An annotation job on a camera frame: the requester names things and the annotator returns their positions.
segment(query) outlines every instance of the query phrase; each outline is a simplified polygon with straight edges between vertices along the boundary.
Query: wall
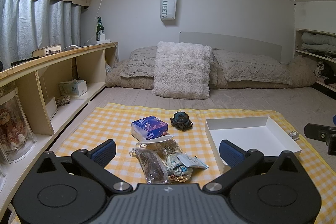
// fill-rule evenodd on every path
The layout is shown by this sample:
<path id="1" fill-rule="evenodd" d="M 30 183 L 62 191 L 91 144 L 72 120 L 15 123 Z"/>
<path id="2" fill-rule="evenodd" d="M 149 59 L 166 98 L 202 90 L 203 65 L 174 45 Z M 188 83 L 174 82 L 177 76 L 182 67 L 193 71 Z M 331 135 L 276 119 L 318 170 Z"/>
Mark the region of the wall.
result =
<path id="1" fill-rule="evenodd" d="M 295 28 L 336 33 L 336 1 L 299 2 Z"/>
<path id="2" fill-rule="evenodd" d="M 102 0 L 105 37 L 118 41 L 120 59 L 159 41 L 179 42 L 179 32 L 207 32 L 282 45 L 282 62 L 292 59 L 294 8 L 288 0 L 177 0 L 175 21 L 162 22 L 160 0 Z M 82 13 L 82 43 L 96 28 L 100 0 Z"/>

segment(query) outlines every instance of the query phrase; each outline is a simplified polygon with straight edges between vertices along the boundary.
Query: blue gripper pad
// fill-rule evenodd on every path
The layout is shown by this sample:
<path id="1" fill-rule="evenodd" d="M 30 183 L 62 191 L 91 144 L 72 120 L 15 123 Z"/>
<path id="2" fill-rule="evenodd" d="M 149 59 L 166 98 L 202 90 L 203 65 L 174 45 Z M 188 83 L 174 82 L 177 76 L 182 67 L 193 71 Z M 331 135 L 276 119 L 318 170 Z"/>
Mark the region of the blue gripper pad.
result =
<path id="1" fill-rule="evenodd" d="M 108 165 L 115 155 L 116 143 L 114 140 L 107 140 L 88 152 L 88 157 L 102 167 Z"/>
<path id="2" fill-rule="evenodd" d="M 243 162 L 247 156 L 247 152 L 228 140 L 222 140 L 219 145 L 220 157 L 231 167 L 235 167 Z"/>

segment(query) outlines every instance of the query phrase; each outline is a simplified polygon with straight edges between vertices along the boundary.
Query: tote bag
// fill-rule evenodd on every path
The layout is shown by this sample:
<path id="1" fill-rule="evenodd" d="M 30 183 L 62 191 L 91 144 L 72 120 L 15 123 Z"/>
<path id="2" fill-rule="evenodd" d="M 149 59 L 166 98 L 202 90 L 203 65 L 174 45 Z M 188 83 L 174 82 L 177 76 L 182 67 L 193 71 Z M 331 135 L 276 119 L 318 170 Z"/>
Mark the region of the tote bag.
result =
<path id="1" fill-rule="evenodd" d="M 176 0 L 161 0 L 161 20 L 174 20 Z"/>

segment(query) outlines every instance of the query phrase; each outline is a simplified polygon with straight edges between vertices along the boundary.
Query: curtain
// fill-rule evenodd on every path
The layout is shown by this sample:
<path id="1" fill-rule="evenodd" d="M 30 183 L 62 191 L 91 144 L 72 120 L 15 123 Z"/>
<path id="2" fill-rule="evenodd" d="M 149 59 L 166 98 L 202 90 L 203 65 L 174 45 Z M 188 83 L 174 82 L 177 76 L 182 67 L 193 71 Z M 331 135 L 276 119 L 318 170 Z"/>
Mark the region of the curtain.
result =
<path id="1" fill-rule="evenodd" d="M 0 0 L 0 61 L 4 69 L 54 44 L 80 45 L 81 6 L 62 0 Z"/>

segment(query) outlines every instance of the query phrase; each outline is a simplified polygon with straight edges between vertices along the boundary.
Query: screw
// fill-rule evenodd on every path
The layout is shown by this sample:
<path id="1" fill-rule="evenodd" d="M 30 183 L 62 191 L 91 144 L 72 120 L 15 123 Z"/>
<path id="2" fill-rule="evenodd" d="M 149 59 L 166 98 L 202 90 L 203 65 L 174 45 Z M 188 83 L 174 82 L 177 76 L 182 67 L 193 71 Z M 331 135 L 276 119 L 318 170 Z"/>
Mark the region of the screw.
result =
<path id="1" fill-rule="evenodd" d="M 205 188 L 207 188 L 211 192 L 219 191 L 223 188 L 223 186 L 217 182 L 210 182 L 208 183 Z"/>
<path id="2" fill-rule="evenodd" d="M 127 182 L 121 181 L 113 184 L 113 189 L 117 191 L 125 191 L 130 187 L 130 185 Z"/>

